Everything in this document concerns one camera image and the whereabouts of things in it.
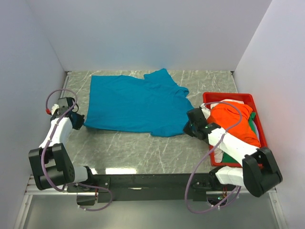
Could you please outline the teal t shirt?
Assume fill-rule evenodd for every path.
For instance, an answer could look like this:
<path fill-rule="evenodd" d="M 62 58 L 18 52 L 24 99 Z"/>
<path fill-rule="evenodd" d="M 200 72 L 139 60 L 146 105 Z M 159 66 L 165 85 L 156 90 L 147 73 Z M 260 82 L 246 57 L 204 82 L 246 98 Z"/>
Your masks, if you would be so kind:
<path fill-rule="evenodd" d="M 86 127 L 171 137 L 183 134 L 187 112 L 193 109 L 189 90 L 166 69 L 132 76 L 91 78 Z"/>

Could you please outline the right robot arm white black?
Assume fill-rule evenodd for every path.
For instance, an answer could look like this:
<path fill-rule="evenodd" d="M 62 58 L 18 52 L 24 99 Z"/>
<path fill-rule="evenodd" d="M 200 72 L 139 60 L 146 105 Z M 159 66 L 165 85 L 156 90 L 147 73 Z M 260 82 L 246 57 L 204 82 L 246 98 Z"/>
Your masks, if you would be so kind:
<path fill-rule="evenodd" d="M 228 133 L 216 123 L 207 123 L 201 108 L 187 112 L 189 118 L 184 132 L 208 143 L 212 150 L 220 149 L 232 157 L 240 167 L 222 166 L 209 172 L 209 186 L 220 190 L 225 185 L 245 187 L 260 197 L 283 181 L 272 151 L 267 147 L 248 144 Z"/>

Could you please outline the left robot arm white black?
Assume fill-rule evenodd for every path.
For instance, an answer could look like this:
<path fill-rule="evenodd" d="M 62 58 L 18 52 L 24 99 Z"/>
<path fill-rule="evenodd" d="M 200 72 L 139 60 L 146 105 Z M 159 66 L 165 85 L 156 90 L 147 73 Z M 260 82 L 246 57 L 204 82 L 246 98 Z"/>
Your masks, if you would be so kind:
<path fill-rule="evenodd" d="M 40 146 L 29 152 L 29 161 L 35 184 L 39 190 L 51 188 L 47 174 L 55 186 L 78 183 L 85 192 L 95 187 L 95 179 L 88 166 L 75 167 L 66 151 L 65 142 L 71 131 L 79 130 L 84 123 L 84 115 L 73 111 L 77 107 L 75 99 L 64 97 L 47 112 L 51 115 L 51 126 Z"/>

